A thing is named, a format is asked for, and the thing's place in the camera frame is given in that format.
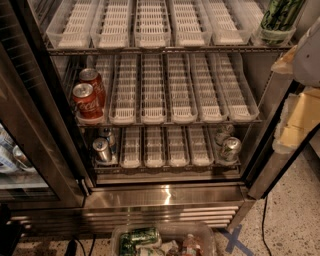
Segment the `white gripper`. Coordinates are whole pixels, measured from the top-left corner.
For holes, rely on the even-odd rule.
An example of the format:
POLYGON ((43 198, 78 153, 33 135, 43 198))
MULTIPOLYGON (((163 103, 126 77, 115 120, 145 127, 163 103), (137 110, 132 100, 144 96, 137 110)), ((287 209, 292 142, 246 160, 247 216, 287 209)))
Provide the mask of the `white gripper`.
MULTIPOLYGON (((305 85, 320 87, 320 17, 293 46, 271 66, 278 74, 289 74, 305 85)), ((289 94, 272 143, 278 154, 296 150, 306 136, 320 123, 320 89, 307 88, 302 93, 289 94)))

